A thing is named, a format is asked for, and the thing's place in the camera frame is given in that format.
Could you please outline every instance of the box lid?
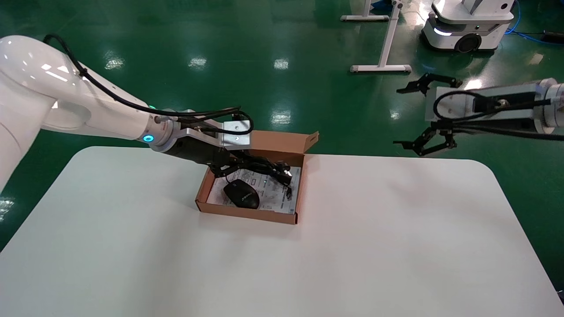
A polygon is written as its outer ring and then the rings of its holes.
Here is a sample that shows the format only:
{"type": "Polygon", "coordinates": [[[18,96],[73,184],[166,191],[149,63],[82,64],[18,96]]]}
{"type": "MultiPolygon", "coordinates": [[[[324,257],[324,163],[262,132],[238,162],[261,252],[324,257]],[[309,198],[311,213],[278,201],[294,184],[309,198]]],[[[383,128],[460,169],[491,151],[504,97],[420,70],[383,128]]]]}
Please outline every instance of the box lid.
{"type": "Polygon", "coordinates": [[[255,130],[251,132],[251,149],[286,153],[305,153],[319,140],[319,132],[299,134],[255,130]]]}

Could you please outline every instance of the stand base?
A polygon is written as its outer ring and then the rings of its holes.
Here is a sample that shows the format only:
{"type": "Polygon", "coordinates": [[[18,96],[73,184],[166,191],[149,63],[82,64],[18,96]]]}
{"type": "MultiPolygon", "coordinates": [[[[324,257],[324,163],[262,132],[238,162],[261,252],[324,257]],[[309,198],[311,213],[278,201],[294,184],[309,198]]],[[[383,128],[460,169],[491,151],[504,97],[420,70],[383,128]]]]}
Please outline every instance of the stand base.
{"type": "Polygon", "coordinates": [[[387,15],[341,15],[341,21],[388,21],[387,15]]]}
{"type": "Polygon", "coordinates": [[[409,65],[353,65],[351,66],[351,73],[358,72],[411,72],[409,65]]]}

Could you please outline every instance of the silver metal plate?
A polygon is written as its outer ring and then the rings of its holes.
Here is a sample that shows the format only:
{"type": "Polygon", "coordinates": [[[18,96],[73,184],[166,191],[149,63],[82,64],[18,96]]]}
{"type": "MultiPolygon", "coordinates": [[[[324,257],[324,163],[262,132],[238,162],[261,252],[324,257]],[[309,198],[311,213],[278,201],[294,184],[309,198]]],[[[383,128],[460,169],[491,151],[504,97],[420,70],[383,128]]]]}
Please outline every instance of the silver metal plate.
{"type": "MultiPolygon", "coordinates": [[[[244,121],[227,121],[223,123],[223,129],[228,131],[245,131],[249,130],[249,120],[244,121]]],[[[228,150],[249,149],[250,133],[245,135],[221,134],[223,137],[223,146],[228,150]]]]}

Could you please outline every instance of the instruction paper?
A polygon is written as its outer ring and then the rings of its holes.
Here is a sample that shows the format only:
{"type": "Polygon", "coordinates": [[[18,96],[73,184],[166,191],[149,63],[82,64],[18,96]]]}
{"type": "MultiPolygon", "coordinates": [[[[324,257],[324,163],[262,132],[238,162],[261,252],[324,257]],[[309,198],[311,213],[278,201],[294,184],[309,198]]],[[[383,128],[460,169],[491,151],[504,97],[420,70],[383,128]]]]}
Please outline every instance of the instruction paper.
{"type": "MultiPolygon", "coordinates": [[[[272,210],[273,212],[283,214],[296,213],[296,203],[298,200],[299,176],[302,168],[290,167],[292,181],[290,188],[292,189],[292,198],[286,198],[286,187],[282,186],[274,178],[255,173],[250,170],[240,169],[233,174],[227,176],[230,182],[235,179],[241,179],[245,183],[251,185],[258,193],[260,198],[260,206],[258,209],[272,210]]],[[[208,196],[208,204],[233,206],[229,198],[223,192],[223,188],[227,185],[225,177],[216,178],[208,196]]]]}

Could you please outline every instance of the white table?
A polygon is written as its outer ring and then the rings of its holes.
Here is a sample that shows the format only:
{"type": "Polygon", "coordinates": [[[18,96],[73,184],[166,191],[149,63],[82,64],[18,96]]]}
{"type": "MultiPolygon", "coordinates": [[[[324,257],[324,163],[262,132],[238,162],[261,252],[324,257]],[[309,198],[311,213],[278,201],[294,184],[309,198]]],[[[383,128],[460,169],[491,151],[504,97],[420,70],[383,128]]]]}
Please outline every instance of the white table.
{"type": "Polygon", "coordinates": [[[0,315],[564,315],[484,165],[306,164],[291,226],[199,213],[203,166],[83,150],[0,254],[0,315]]]}

